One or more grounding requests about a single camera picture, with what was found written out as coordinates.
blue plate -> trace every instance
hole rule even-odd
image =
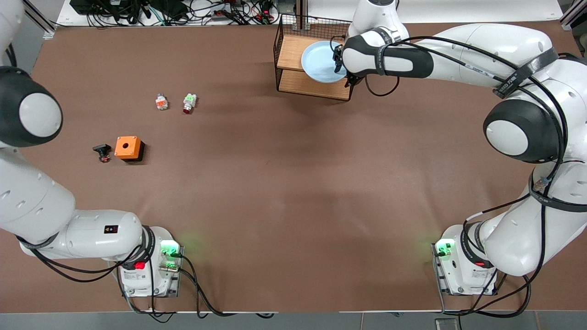
[[[338,45],[340,44],[332,42],[332,48]],[[333,83],[343,79],[346,76],[346,69],[343,66],[338,73],[334,72],[336,65],[332,55],[329,41],[318,41],[309,45],[302,54],[304,72],[321,83]]]

white round joint cap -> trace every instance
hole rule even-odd
[[[19,109],[24,128],[38,137],[48,137],[61,127],[61,110],[52,97],[33,93],[25,97]]]
[[[487,140],[499,152],[509,156],[523,154],[528,149],[528,137],[518,125],[496,120],[487,126]]]

gray floor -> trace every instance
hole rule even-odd
[[[572,0],[561,0],[568,5]],[[55,20],[63,0],[33,0],[33,3],[51,20]],[[585,26],[578,29],[585,33]],[[19,67],[31,72],[43,42],[42,31],[30,20],[23,22],[19,35],[14,40]],[[298,329],[394,329],[433,330],[434,320],[445,318],[439,314],[413,313],[401,317],[391,314],[278,314],[273,319],[263,320],[255,315],[237,315],[219,318],[213,315],[204,320],[193,314],[178,314],[164,325],[145,315],[130,312],[120,313],[63,313],[63,314],[0,314],[1,330],[78,330],[95,329],[124,330],[148,329],[251,329],[251,330],[298,330]],[[559,330],[587,329],[587,312],[526,312],[514,319],[493,319],[471,315],[462,318],[463,330]]]

brown leather mat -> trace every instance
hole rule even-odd
[[[558,22],[524,23],[577,53]],[[432,35],[452,24],[409,25]],[[77,208],[135,212],[185,245],[224,311],[440,309],[430,243],[452,224],[519,196],[532,166],[494,151],[490,89],[402,79],[350,102],[279,93],[275,26],[62,29],[33,77],[60,101],[63,130],[24,155]],[[388,90],[395,78],[373,77]],[[155,106],[165,93],[170,108]],[[191,115],[181,102],[200,98]],[[92,147],[137,135],[141,164],[101,164]],[[1,312],[126,311],[110,276],[70,282],[0,233]],[[587,308],[587,235],[547,263],[530,309]],[[67,261],[103,268],[101,260]],[[521,284],[508,280],[505,293]],[[159,310],[193,311],[185,281]],[[516,309],[523,296],[495,309]],[[452,309],[472,297],[450,298]],[[146,308],[144,301],[140,304]]]

orange box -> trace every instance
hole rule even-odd
[[[143,160],[145,144],[138,136],[119,136],[114,155],[124,161]]]

